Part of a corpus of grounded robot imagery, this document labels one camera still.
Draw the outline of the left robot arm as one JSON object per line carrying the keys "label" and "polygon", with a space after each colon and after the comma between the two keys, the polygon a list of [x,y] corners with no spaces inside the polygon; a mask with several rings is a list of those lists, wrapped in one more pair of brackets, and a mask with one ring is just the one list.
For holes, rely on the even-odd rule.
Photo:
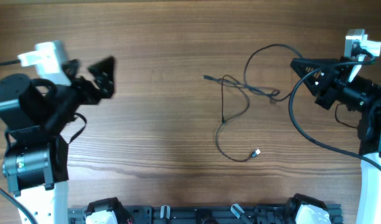
{"label": "left robot arm", "polygon": [[0,118],[7,128],[2,191],[20,211],[23,223],[68,223],[68,145],[61,136],[67,123],[83,118],[82,105],[97,105],[115,92],[114,57],[77,76],[79,61],[61,65],[69,84],[15,73],[0,80]]}

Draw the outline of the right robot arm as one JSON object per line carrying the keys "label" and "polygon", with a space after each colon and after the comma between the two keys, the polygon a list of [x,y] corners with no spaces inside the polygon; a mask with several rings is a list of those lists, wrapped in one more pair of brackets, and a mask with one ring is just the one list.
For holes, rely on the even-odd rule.
{"label": "right robot arm", "polygon": [[[381,86],[355,76],[352,69],[372,65],[369,61],[351,61],[347,58],[308,59],[295,58],[291,68],[300,77],[289,98],[289,116],[295,128],[308,141],[330,151],[360,159],[361,193],[357,212],[357,223],[381,223]],[[335,101],[347,106],[350,111],[361,113],[357,125],[360,140],[358,153],[345,151],[319,142],[306,134],[295,120],[293,101],[296,91],[306,85],[315,96],[315,103],[329,109]]]}

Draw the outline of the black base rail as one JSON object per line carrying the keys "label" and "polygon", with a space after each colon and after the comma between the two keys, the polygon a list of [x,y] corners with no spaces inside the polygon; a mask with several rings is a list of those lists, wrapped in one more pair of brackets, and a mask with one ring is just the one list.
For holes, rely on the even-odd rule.
{"label": "black base rail", "polygon": [[219,207],[122,205],[107,198],[68,209],[69,223],[334,223],[343,222],[341,205],[294,194],[286,203]]}

